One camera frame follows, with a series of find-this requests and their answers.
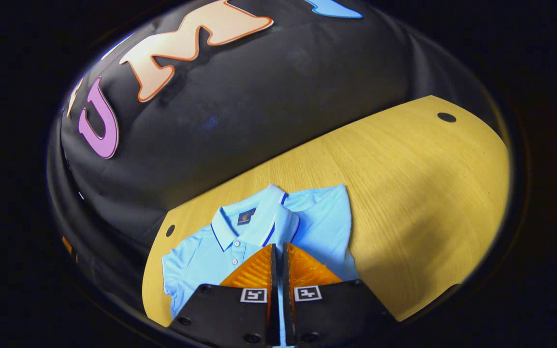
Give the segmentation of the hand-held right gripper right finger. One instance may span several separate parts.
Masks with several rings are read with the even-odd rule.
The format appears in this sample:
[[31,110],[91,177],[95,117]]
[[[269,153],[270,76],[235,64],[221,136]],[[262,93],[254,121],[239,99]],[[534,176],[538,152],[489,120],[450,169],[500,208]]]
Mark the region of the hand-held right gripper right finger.
[[363,280],[341,280],[291,243],[283,245],[283,289],[289,346],[380,347],[399,328]]

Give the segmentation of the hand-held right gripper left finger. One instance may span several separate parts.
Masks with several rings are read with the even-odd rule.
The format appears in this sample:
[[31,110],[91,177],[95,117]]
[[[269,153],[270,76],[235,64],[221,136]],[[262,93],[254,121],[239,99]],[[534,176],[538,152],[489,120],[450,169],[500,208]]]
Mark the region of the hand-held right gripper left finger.
[[201,347],[280,344],[276,245],[257,251],[219,284],[197,287],[168,327]]

